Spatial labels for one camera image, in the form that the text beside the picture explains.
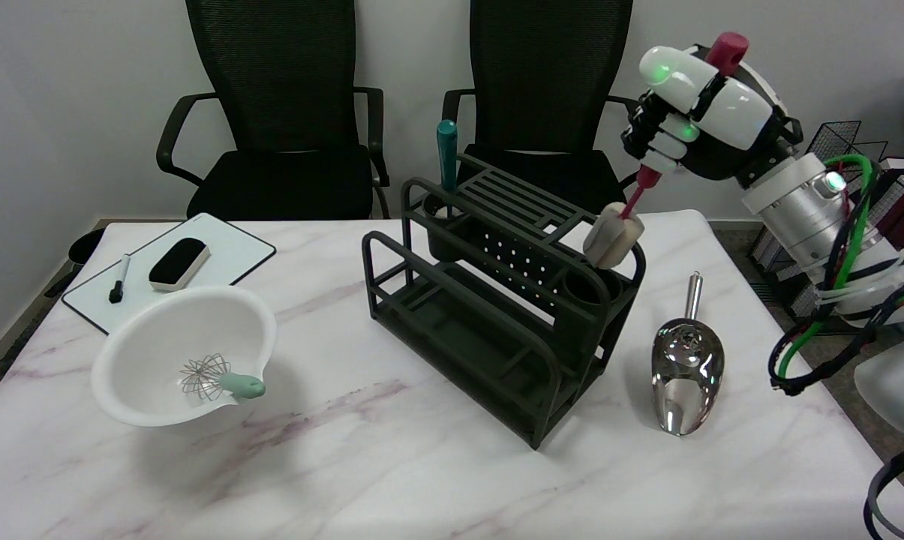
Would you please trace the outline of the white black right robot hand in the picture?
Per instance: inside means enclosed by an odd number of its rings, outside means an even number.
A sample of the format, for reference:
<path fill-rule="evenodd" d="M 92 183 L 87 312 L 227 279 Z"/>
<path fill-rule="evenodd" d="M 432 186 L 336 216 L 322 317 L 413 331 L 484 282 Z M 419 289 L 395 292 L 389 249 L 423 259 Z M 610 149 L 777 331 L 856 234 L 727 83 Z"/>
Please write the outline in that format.
<path fill-rule="evenodd" d="M 667 174 L 684 168 L 706 180 L 807 182 L 821 166 L 794 157 L 803 134 L 797 119 L 748 64 L 723 75 L 707 50 L 655 46 L 641 57 L 647 91 L 623 132 L 624 150 L 645 167 Z"/>

